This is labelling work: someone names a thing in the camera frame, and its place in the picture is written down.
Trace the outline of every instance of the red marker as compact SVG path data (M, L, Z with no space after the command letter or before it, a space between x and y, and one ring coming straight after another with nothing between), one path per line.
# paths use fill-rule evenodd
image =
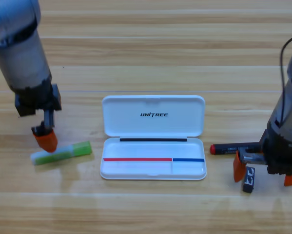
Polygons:
M212 155L233 155L239 148L246 148L253 153L261 152L259 142L245 142L245 143L232 143L232 144L214 144L210 147Z

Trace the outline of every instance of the cable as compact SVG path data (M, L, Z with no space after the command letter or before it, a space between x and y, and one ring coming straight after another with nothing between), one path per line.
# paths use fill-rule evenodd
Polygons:
M284 72L283 72L283 52L284 49L287 47L287 45L292 41L292 38L290 38L282 47L280 52L280 72L281 72L281 81L282 81L282 110L281 110L281 119L280 119L280 127L283 124L283 115L284 115L284 105L285 105L285 83L284 83Z

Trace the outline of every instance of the glue stick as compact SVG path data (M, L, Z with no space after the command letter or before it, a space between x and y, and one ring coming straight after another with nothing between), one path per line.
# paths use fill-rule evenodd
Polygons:
M92 153L91 143L89 141L86 141L59 148L53 153L41 151L31 154L31 161L33 165L41 165L49 162L68 159L71 157L89 155L91 153Z

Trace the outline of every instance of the glue stick cap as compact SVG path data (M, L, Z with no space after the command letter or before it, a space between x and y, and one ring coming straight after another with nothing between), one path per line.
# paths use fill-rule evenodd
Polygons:
M92 153L92 146L89 141L73 144L72 147L74 157L90 155Z

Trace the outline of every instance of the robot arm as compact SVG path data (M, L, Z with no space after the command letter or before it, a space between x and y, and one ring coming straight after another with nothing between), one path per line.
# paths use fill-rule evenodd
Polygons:
M247 152L244 148L237 153L234 160L236 182L244 177L245 164L251 163L267 165L269 174L285 174L284 185L292 185L292 58L288 64L288 77L284 92L260 140L261 153Z
M0 69L16 94L21 117L44 110L44 121L32 127L39 146L53 152L57 138L53 131L54 111L61 110L57 85L37 32L40 22L38 0L0 0Z

